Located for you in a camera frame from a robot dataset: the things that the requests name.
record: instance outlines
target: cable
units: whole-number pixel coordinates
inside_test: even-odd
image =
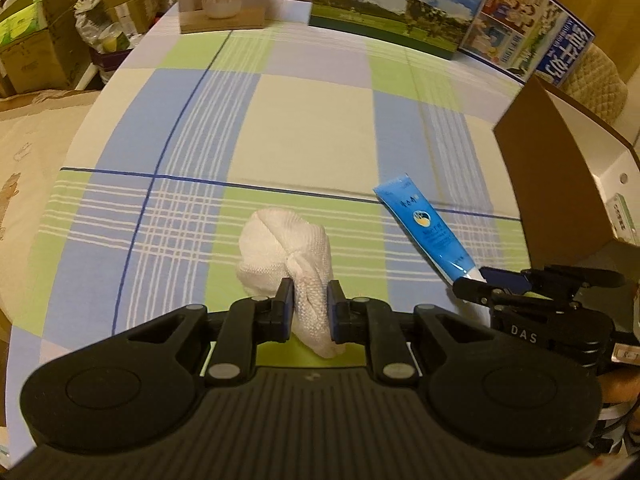
[[[607,426],[606,428],[604,428],[604,430],[600,430],[597,433],[593,433],[591,435],[591,438],[600,438],[601,436],[604,436],[607,433],[610,433],[611,431],[616,430],[623,424],[628,423],[629,419],[633,416],[634,412],[638,408],[640,408],[640,395],[638,395],[638,398],[636,399],[636,403],[631,407],[631,409],[628,412],[625,413],[625,415],[620,417],[616,422],[614,422],[610,426]]]

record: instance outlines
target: plaid tablecloth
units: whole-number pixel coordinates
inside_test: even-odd
[[[87,115],[42,218],[10,345],[12,458],[32,446],[18,394],[40,364],[187,303],[245,296],[238,237],[259,208],[324,225],[346,294],[396,310],[463,309],[372,193],[399,174],[479,265],[526,267],[492,134],[518,90],[465,57],[303,23],[180,36],[172,10]],[[354,347],[330,364],[362,359]],[[327,365],[295,340],[258,360]]]

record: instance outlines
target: tablecloth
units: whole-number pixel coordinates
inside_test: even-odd
[[[238,237],[259,208],[324,225],[349,297],[464,314],[372,188],[408,173],[479,265],[526,267],[492,134],[518,90],[465,57],[303,23],[181,36],[172,9],[87,115],[42,218],[10,344],[12,459],[32,446],[18,394],[40,364],[187,303],[245,296]],[[362,359],[352,347],[331,364]],[[261,346],[258,361],[326,364],[295,340]]]

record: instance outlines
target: white cloth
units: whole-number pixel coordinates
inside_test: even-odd
[[[326,286],[333,272],[324,228],[293,211],[261,209],[245,224],[239,245],[237,274],[245,290],[273,296],[282,278],[292,278],[296,298],[292,332],[320,357],[344,352],[329,333]]]

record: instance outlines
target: toothpaste tube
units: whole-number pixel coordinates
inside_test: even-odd
[[[473,259],[408,175],[374,188],[420,248],[449,282],[471,278],[484,282]]]

